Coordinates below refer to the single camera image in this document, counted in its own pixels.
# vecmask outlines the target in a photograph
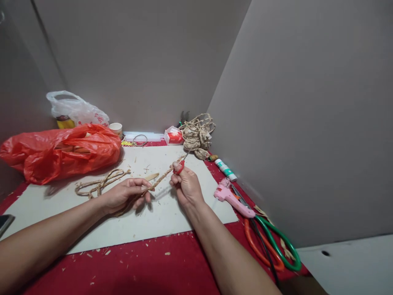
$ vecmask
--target red scissors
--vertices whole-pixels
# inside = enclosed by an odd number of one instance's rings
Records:
[[[176,171],[175,169],[173,169],[173,174],[179,175],[180,172],[183,171],[184,168],[184,160],[187,158],[188,154],[190,153],[190,151],[188,151],[188,153],[186,154],[186,156],[184,157],[184,159],[180,162],[181,168],[179,169],[179,171]]]

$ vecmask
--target glue stick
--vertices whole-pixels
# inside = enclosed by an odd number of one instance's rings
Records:
[[[225,165],[224,162],[221,161],[221,159],[217,159],[214,162],[216,163],[218,168],[220,168],[221,172],[223,172],[225,176],[229,178],[230,181],[235,182],[237,180],[236,175],[233,174],[232,170],[229,169],[229,167]]]

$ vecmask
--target red tablecloth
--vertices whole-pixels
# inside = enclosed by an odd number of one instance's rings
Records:
[[[214,179],[221,181],[224,175],[217,166],[207,161],[205,163]],[[239,185],[235,186],[253,206],[254,203],[248,195]],[[23,183],[8,196],[0,204],[0,213],[3,214],[26,188],[27,184]],[[239,221],[226,224],[226,228],[272,277],[269,269],[249,246],[244,235],[243,218],[236,214]],[[275,236],[275,239],[279,245],[279,238]],[[285,270],[279,272],[278,277],[286,280],[305,274],[308,274],[308,270],[303,266],[298,273]],[[24,294],[29,295],[128,293],[192,295],[219,294],[219,290],[195,232],[189,231],[63,256],[24,291]]]

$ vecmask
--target white board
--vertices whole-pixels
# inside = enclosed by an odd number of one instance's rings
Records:
[[[162,175],[169,169],[169,165],[183,154],[185,152],[182,146],[125,147],[124,160],[118,165],[118,168],[124,171],[130,169],[132,177],[145,177],[156,172]],[[217,183],[203,161],[189,154],[185,164],[198,175],[203,197],[219,219],[223,223],[237,221],[237,216],[230,204],[220,202],[214,198],[213,193]],[[80,240],[68,253],[88,251],[191,230],[191,225],[179,207],[176,194],[169,185],[170,175],[171,173],[156,187],[155,192],[151,192],[152,196],[156,198],[152,201],[151,206],[145,206],[140,212],[130,211],[121,217],[105,220]],[[29,185],[19,199],[6,211],[5,214],[12,214],[16,218],[4,233],[2,239],[38,221],[86,202],[87,197],[75,194],[76,183],[90,182],[102,178],[103,174],[89,175],[78,180],[60,181],[56,186]],[[126,176],[107,186],[103,192],[124,179],[126,179]]]

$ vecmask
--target white plastic bag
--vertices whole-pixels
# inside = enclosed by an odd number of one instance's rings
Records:
[[[56,99],[58,95],[69,95],[74,98]],[[79,96],[68,91],[48,92],[46,98],[52,104],[52,115],[69,116],[74,121],[75,126],[85,123],[101,124],[108,127],[109,117],[96,106],[89,104]]]

